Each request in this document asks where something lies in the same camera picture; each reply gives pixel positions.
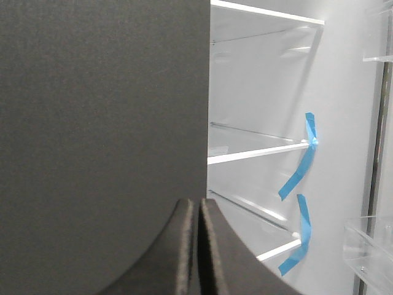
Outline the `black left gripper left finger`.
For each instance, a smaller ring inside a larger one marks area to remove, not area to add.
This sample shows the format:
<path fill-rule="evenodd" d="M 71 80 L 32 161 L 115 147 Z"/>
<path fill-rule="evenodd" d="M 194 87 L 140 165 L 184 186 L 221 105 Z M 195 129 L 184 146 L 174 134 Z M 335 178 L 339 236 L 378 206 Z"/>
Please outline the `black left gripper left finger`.
<path fill-rule="evenodd" d="M 193 202 L 177 201 L 146 252 L 100 294 L 188 294 L 193 260 Z"/>

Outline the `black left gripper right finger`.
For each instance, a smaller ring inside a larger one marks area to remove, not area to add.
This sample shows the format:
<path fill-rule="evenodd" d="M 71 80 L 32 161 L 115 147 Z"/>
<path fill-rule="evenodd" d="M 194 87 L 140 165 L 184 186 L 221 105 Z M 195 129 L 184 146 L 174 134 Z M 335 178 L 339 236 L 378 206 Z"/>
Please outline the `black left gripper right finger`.
<path fill-rule="evenodd" d="M 201 294 L 299 294 L 258 261 L 213 199 L 200 202 L 197 263 Z"/>

